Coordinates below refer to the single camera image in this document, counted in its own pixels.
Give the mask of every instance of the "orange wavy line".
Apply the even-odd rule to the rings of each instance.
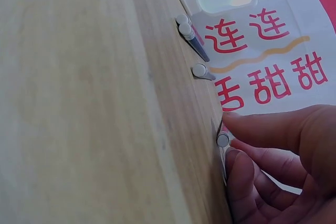
[[[210,71],[212,73],[227,73],[227,72],[229,72],[229,71],[231,71],[231,70],[235,69],[236,67],[238,67],[240,65],[243,65],[243,64],[253,64],[253,63],[261,62],[261,61],[265,60],[270,55],[286,54],[286,53],[292,51],[293,48],[296,47],[297,45],[299,45],[303,42],[306,42],[306,41],[310,41],[310,37],[309,36],[302,36],[300,38],[297,38],[297,39],[293,40],[286,47],[267,49],[257,58],[236,60],[225,68],[210,68]]]

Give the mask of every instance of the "chinese character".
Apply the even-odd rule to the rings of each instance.
[[[225,23],[224,19],[221,19],[218,25],[215,25],[215,27],[212,26],[206,26],[205,28],[208,30],[214,30],[215,28],[217,29],[218,34],[221,37],[227,37],[227,40],[224,40],[222,42],[219,43],[218,45],[218,40],[215,36],[211,36],[211,35],[206,35],[205,38],[206,39],[211,39],[214,43],[214,50],[216,52],[219,52],[220,54],[228,54],[231,52],[238,52],[240,50],[243,50],[245,48],[247,48],[247,45],[244,44],[242,46],[238,46],[237,42],[244,37],[244,35],[240,35],[237,37],[234,37],[234,34],[236,34],[238,32],[238,29],[234,29],[231,30],[230,29],[230,25],[235,24],[235,21],[231,21],[231,22],[227,22]],[[230,48],[229,47],[225,47],[225,48],[219,48],[219,47],[223,47],[225,45],[230,44]]]
[[[222,105],[222,107],[223,107],[224,105],[226,105],[226,104],[228,104],[228,103],[232,103],[232,102],[236,101],[236,102],[239,103],[239,106],[237,106],[237,107],[235,107],[235,108],[225,108],[225,107],[223,107],[223,111],[224,111],[224,112],[234,111],[234,110],[238,110],[238,109],[244,107],[244,101],[243,101],[243,99],[242,99],[241,97],[239,97],[239,96],[237,96],[237,95],[232,96],[232,97],[229,96],[229,93],[230,93],[230,92],[233,92],[233,91],[235,91],[235,90],[237,90],[237,89],[240,88],[239,85],[235,85],[235,86],[233,86],[233,87],[231,87],[231,88],[228,88],[228,87],[226,86],[226,82],[229,81],[229,80],[231,80],[231,77],[230,77],[230,76],[229,76],[229,77],[226,77],[226,78],[224,78],[224,79],[222,79],[222,80],[220,80],[220,81],[217,81],[217,82],[215,83],[215,86],[216,86],[216,87],[217,87],[217,86],[222,86],[222,89],[223,89],[222,91],[220,91],[220,92],[218,93],[218,96],[219,96],[219,97],[220,97],[221,95],[224,96],[224,100],[223,100],[223,101],[220,101],[220,103],[221,103],[221,105]]]
[[[254,90],[254,97],[256,101],[259,104],[266,104],[271,101],[271,91],[267,86],[263,86],[262,83],[265,82],[265,78],[260,78],[259,75],[261,74],[261,71],[255,71],[253,73],[248,74],[248,77],[254,77],[254,81],[250,81],[250,85],[257,85],[257,88]],[[266,99],[264,101],[261,100],[260,98],[260,93],[265,91],[266,92]]]
[[[266,82],[266,80],[269,81],[271,88],[272,88],[272,92],[275,98],[277,99],[281,99],[287,95],[291,95],[289,86],[283,76],[284,70],[283,69],[279,69],[279,67],[277,65],[273,65],[275,72],[271,73],[269,68],[265,67],[265,71],[266,71],[266,76],[265,78],[261,78],[259,75],[261,74],[261,70],[255,71],[253,73],[248,74],[248,77],[253,77],[254,80],[250,81],[250,85],[257,85],[257,88],[254,91],[254,96],[256,101],[259,104],[267,104],[271,101],[271,91],[270,88],[266,85],[263,85],[263,82]],[[278,76],[280,78],[280,81],[274,81],[274,77]],[[284,92],[283,93],[279,93],[279,90],[277,89],[278,86],[283,86],[284,87]],[[266,93],[266,98],[264,100],[262,100],[260,98],[260,94],[265,91]]]
[[[266,29],[262,29],[261,25],[257,24],[257,23],[250,23],[250,26],[255,26],[258,28],[258,34],[259,37],[265,40],[273,40],[273,39],[279,39],[282,38],[286,35],[289,35],[289,31],[286,31],[284,33],[280,32],[280,27],[285,26],[285,23],[281,23],[281,24],[276,24],[277,21],[280,20],[280,18],[272,18],[273,13],[276,13],[276,10],[272,10],[270,12],[266,11],[266,8],[263,8],[261,13],[257,14],[257,15],[253,15],[250,14],[251,18],[257,18],[260,17],[261,18],[261,22],[264,24],[270,24],[271,26],[266,28]],[[271,36],[266,36],[266,33],[269,33],[270,31],[274,30],[276,35],[271,35]]]
[[[301,66],[300,62],[302,61],[302,58],[296,59],[294,61],[291,62],[292,65],[296,65],[296,68],[293,68],[293,72],[299,72],[299,83],[301,85],[301,87],[305,90],[309,90],[312,88],[313,86],[313,81],[310,77],[310,75],[306,72],[304,72],[304,70],[306,68],[309,69],[309,72],[311,74],[311,76],[313,77],[314,82],[317,85],[321,85],[324,82],[327,82],[328,79],[325,76],[321,63],[320,61],[322,60],[321,57],[318,57],[316,52],[313,52],[313,57],[314,59],[311,61],[309,58],[309,55],[306,55],[306,65],[305,66]],[[318,70],[314,70],[313,69],[313,65],[317,65]],[[321,74],[321,78],[318,80],[317,74]]]

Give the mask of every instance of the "finger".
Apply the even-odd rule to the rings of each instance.
[[[304,124],[308,117],[320,109],[320,106],[312,106],[293,112],[247,116],[224,113],[223,122],[237,139],[247,144],[299,154]]]
[[[308,173],[297,155],[279,149],[255,148],[239,140],[233,140],[231,146],[245,152],[260,169],[277,181],[288,186],[303,188]]]
[[[336,106],[315,105],[293,112],[234,116],[223,122],[241,141],[255,147],[290,150],[300,156],[305,170],[322,192],[336,195]]]
[[[279,211],[283,211],[291,206],[298,198],[298,195],[282,190],[258,167],[256,163],[254,163],[254,165],[254,185],[265,203]]]
[[[267,223],[255,201],[254,166],[243,152],[231,150],[226,154],[227,188],[232,215],[237,223]]]

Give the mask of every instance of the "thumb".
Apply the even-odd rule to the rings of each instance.
[[[335,106],[315,105],[264,115],[224,113],[223,122],[236,138],[249,145],[298,154],[321,188],[326,193],[336,192]]]

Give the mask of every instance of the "wooden surface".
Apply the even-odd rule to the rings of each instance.
[[[0,0],[0,223],[229,223],[179,0]]]

